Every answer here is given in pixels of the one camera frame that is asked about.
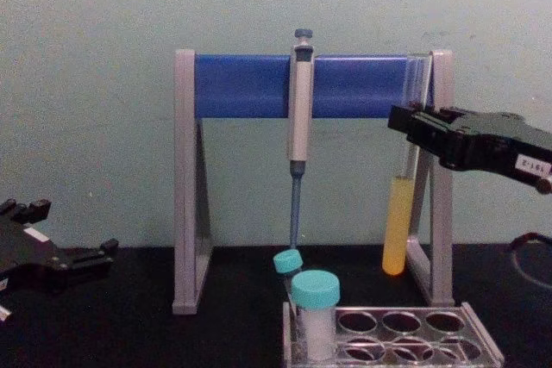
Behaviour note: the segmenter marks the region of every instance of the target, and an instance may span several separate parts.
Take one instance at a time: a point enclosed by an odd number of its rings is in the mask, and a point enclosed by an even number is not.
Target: black table surface
[[[0,367],[279,367],[282,302],[272,256],[281,247],[218,247],[197,315],[173,316],[173,250],[124,248],[107,279],[58,296],[0,296]],[[424,306],[411,275],[381,270],[381,246],[301,247],[334,272],[341,306]],[[533,264],[539,264],[533,258]],[[505,245],[454,247],[454,297],[468,302],[506,368],[552,367],[552,290],[518,276]]]

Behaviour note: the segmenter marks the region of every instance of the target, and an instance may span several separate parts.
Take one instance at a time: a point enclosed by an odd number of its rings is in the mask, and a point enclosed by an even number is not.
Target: micropipette
[[[308,42],[308,39],[312,37],[312,31],[297,29],[295,37],[298,39],[298,44],[292,47],[290,57],[289,128],[287,137],[287,156],[290,160],[290,173],[292,175],[291,249],[297,247],[301,178],[307,160],[314,82],[314,48]]]

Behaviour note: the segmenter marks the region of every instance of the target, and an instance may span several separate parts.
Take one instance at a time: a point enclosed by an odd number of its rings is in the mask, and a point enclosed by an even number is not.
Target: yellow liquid
[[[414,180],[402,177],[393,178],[382,262],[383,270],[388,275],[398,275],[405,269],[406,241],[411,225],[413,198]]]

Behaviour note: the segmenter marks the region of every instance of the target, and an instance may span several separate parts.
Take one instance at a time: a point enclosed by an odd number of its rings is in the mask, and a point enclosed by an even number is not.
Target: test tube
[[[414,53],[408,55],[402,105],[421,105],[423,108],[425,107],[430,91],[432,64],[431,54]],[[384,272],[392,276],[402,273],[405,269],[406,245],[411,226],[414,183],[419,152],[420,148],[418,146],[410,142],[406,143],[402,171],[391,181],[386,239],[381,264]]]
[[[333,273],[302,271],[292,279],[298,341],[311,362],[330,361],[336,355],[336,304],[339,298],[339,279]]]
[[[285,286],[285,292],[295,314],[295,304],[292,300],[292,278],[301,271],[303,259],[297,249],[287,249],[273,257],[276,272],[282,278]]]

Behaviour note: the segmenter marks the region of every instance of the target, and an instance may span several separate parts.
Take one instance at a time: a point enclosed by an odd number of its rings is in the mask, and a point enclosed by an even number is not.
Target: white label
[[[519,154],[516,160],[516,168],[522,172],[528,172],[538,177],[548,177],[552,164],[540,159],[533,159],[523,154]]]
[[[26,228],[25,230],[23,230],[26,234],[28,234],[29,236],[33,236],[35,239],[37,239],[38,241],[41,241],[42,243],[44,243],[45,241],[49,241],[50,239],[45,236],[44,234],[42,234],[41,232],[39,232],[38,230],[36,230],[35,228]]]

